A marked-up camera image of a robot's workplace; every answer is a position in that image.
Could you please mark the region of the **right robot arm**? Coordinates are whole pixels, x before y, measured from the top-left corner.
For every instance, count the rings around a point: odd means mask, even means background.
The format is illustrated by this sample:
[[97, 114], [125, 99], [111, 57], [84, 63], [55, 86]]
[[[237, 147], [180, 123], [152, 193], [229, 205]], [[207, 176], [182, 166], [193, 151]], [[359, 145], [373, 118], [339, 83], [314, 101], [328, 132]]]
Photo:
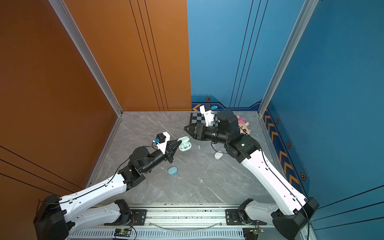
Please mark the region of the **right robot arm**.
[[319, 203], [296, 190], [270, 163], [260, 144], [244, 128], [238, 117], [229, 110], [202, 111], [203, 122], [184, 127], [193, 139], [222, 143], [229, 156], [248, 169], [273, 197], [274, 204], [261, 204], [247, 199], [238, 207], [242, 224], [255, 225], [261, 221], [273, 225], [287, 240], [293, 240], [303, 228], [310, 228], [310, 220]]

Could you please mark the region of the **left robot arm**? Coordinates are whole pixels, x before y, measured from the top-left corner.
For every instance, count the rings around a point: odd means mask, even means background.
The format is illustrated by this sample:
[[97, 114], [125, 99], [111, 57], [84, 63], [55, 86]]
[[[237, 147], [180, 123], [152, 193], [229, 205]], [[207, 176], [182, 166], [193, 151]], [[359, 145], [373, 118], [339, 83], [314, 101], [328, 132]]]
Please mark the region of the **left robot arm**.
[[128, 158], [128, 165], [112, 177], [77, 193], [48, 196], [42, 201], [33, 220], [37, 238], [65, 240], [94, 226], [130, 223], [132, 211], [125, 200], [116, 200], [105, 207], [96, 205], [136, 187], [144, 181], [145, 174], [161, 162], [172, 162], [181, 143], [181, 140], [159, 143], [153, 153], [146, 147], [136, 148]]

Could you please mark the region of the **pink plush doll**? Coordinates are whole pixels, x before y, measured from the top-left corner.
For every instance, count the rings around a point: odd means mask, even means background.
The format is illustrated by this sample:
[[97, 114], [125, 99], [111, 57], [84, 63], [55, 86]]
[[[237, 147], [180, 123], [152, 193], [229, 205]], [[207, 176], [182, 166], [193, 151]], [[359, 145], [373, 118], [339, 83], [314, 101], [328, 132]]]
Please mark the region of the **pink plush doll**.
[[238, 125], [241, 129], [241, 133], [245, 135], [250, 135], [251, 130], [249, 129], [249, 122], [247, 122], [245, 119], [241, 118], [240, 116], [237, 116], [238, 118]]

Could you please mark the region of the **white earbud charging case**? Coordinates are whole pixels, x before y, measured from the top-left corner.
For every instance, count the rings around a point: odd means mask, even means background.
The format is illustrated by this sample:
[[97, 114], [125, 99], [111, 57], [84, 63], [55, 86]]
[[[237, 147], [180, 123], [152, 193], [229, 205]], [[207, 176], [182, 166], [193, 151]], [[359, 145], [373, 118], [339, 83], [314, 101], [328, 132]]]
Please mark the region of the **white earbud charging case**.
[[220, 160], [222, 157], [223, 157], [223, 153], [222, 152], [216, 152], [215, 154], [214, 154], [214, 158], [216, 159], [216, 160]]

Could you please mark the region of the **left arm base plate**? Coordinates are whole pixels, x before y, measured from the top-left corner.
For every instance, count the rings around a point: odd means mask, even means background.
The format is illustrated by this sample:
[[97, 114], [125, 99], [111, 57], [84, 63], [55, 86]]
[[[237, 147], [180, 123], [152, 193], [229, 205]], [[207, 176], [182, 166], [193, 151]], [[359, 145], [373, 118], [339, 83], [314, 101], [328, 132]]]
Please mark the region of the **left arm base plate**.
[[144, 226], [147, 217], [146, 209], [131, 210], [128, 215], [121, 215], [113, 223], [105, 223], [104, 226]]

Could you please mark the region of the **green earbud charging case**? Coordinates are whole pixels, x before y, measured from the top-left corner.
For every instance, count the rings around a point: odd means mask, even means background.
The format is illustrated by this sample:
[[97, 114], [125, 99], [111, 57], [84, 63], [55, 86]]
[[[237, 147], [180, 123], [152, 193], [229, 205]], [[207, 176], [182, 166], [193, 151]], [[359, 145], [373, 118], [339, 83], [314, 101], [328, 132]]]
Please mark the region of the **green earbud charging case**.
[[179, 145], [179, 150], [181, 152], [188, 151], [192, 148], [192, 144], [190, 143], [190, 138], [185, 136], [182, 138], [179, 138], [178, 141], [181, 141], [181, 144]]

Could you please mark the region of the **black grey checkerboard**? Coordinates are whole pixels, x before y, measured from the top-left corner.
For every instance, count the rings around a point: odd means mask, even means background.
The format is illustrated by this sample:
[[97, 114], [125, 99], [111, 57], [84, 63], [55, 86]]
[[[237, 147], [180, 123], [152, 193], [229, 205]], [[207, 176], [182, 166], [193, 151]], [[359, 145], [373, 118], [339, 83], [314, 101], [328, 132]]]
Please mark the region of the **black grey checkerboard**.
[[[217, 116], [214, 115], [214, 120], [211, 122], [210, 126], [217, 127], [218, 122], [219, 121], [218, 121]], [[205, 117], [201, 113], [193, 112], [190, 115], [189, 125], [197, 124], [197, 123], [203, 123], [205, 125], [206, 124]]]

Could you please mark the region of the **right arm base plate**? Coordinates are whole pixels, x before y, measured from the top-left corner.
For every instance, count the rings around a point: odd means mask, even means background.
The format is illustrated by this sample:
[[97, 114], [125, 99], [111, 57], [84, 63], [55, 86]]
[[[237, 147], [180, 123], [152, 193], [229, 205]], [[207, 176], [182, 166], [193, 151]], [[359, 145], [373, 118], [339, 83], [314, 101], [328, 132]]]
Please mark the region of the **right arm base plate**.
[[256, 226], [266, 226], [267, 223], [263, 221], [252, 221], [250, 219], [243, 219], [240, 214], [239, 210], [237, 209], [226, 209], [226, 224], [228, 226], [237, 226], [237, 225], [256, 225]]

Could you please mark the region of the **right green circuit board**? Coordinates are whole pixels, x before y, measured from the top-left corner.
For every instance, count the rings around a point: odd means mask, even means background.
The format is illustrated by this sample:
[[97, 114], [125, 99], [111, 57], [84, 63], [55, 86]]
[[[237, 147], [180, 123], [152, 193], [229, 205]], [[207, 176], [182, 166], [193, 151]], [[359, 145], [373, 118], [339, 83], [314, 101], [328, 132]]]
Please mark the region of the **right green circuit board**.
[[264, 232], [265, 232], [264, 229], [261, 228], [260, 226], [250, 230], [250, 233], [252, 233], [254, 235], [259, 235], [259, 234], [264, 233]]

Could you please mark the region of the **green circuit board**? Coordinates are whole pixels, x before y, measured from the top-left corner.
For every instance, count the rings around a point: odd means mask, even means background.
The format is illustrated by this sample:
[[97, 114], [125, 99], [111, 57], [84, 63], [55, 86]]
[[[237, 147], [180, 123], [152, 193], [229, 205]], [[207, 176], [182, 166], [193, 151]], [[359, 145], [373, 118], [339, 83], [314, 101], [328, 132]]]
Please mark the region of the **green circuit board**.
[[264, 232], [265, 232], [264, 229], [261, 228], [260, 226], [250, 230], [250, 233], [252, 233], [254, 235], [259, 235], [259, 234], [264, 233]]
[[132, 229], [115, 229], [114, 237], [115, 238], [130, 238], [132, 235]]

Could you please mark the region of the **left green circuit board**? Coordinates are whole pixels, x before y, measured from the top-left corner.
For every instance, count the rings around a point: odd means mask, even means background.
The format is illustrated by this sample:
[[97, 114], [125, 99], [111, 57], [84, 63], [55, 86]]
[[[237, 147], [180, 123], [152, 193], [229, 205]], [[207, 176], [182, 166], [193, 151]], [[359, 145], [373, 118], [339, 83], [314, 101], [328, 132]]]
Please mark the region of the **left green circuit board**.
[[114, 237], [115, 238], [130, 238], [132, 235], [132, 229], [115, 229]]

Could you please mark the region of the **blue earbud charging case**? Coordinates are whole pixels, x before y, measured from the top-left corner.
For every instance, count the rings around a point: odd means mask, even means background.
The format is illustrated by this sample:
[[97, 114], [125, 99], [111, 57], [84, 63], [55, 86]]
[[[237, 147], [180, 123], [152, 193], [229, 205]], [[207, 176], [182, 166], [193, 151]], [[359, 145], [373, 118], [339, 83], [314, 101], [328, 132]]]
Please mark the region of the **blue earbud charging case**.
[[171, 167], [171, 168], [168, 169], [168, 174], [170, 176], [174, 176], [177, 173], [178, 173], [178, 168], [177, 167]]

